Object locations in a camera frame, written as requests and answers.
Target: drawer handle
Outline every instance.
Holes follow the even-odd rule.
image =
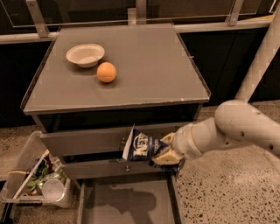
[[[130,167],[128,165],[125,167],[125,171],[130,172]]]
[[[125,144],[126,144],[126,140],[125,137],[123,136],[122,141],[120,142],[120,146],[125,146]]]

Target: gray countertop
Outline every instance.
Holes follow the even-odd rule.
[[[79,68],[67,51],[93,43],[105,49],[100,61],[115,65],[109,84],[96,67]],[[27,115],[129,109],[201,103],[209,92],[171,24],[63,28],[50,52],[24,112]]]

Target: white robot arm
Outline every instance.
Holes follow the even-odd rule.
[[[280,156],[280,124],[243,101],[226,101],[214,117],[190,123],[162,139],[185,158],[194,159],[206,151],[257,144]]]

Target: speckled floor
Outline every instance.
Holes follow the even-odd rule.
[[[280,123],[280,101],[253,105]],[[203,108],[199,120],[212,116],[214,110]],[[6,179],[5,172],[12,167],[27,137],[37,129],[0,129],[0,180]],[[250,145],[211,151],[186,163],[177,183],[185,223],[280,223],[279,162],[279,158]],[[11,216],[14,223],[75,223],[77,195],[69,209],[16,207]]]

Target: white plastic crate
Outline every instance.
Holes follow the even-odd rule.
[[[28,138],[24,145],[21,154],[15,163],[13,170],[29,171],[34,165],[35,160],[40,158],[46,151],[46,146],[40,140],[40,131],[34,131]],[[42,204],[42,205],[54,205],[58,207],[68,208],[71,205],[71,180],[68,178],[64,185],[63,197],[58,200],[46,199],[43,195],[39,196],[26,196],[24,193],[20,193],[18,197],[14,199],[20,186],[25,181],[25,175],[19,173],[11,173],[3,186],[0,194],[0,200],[4,203],[16,203],[16,204]]]

